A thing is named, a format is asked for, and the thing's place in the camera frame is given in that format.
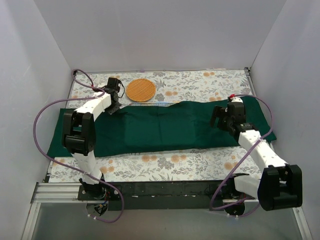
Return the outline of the round woven bamboo tray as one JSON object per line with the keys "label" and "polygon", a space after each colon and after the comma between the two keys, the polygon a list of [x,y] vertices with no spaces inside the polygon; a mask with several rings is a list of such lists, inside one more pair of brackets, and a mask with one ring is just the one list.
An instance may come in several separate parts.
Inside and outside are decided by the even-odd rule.
{"label": "round woven bamboo tray", "polygon": [[146,78],[134,79],[127,85],[125,94],[134,102],[147,102],[156,94],[156,85]]}

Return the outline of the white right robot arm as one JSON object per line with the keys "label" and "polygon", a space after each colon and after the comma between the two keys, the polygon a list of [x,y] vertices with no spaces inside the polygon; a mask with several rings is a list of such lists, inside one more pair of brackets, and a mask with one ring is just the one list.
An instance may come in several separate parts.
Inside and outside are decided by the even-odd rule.
{"label": "white right robot arm", "polygon": [[215,106],[210,119],[211,126],[230,133],[259,167],[260,179],[248,174],[229,174],[214,192],[222,187],[227,195],[237,199],[247,195],[258,200],[265,211],[300,207],[303,203],[301,168],[290,165],[279,157],[263,139],[258,129],[247,122],[246,108],[239,97],[229,99],[225,107]]}

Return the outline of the green surgical cloth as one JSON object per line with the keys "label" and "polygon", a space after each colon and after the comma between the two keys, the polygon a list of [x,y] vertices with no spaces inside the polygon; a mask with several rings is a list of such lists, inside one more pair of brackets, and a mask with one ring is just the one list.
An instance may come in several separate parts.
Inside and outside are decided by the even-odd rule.
{"label": "green surgical cloth", "polygon": [[111,115],[104,112],[94,122],[94,155],[237,146],[228,132],[210,126],[215,106],[226,107],[227,100],[182,101],[168,107],[129,105]]}

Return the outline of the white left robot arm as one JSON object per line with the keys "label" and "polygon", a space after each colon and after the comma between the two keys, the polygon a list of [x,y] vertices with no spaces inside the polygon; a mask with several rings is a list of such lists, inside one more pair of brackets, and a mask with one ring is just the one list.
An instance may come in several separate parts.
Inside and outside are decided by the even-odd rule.
{"label": "white left robot arm", "polygon": [[106,196],[106,187],[100,183],[104,175],[97,166],[94,149],[96,145],[95,120],[100,114],[111,115],[120,109],[119,95],[122,82],[110,77],[105,86],[100,87],[105,93],[96,90],[94,99],[89,100],[76,110],[68,110],[63,114],[62,145],[75,158],[78,167],[83,171],[79,179],[84,191],[95,200]]}

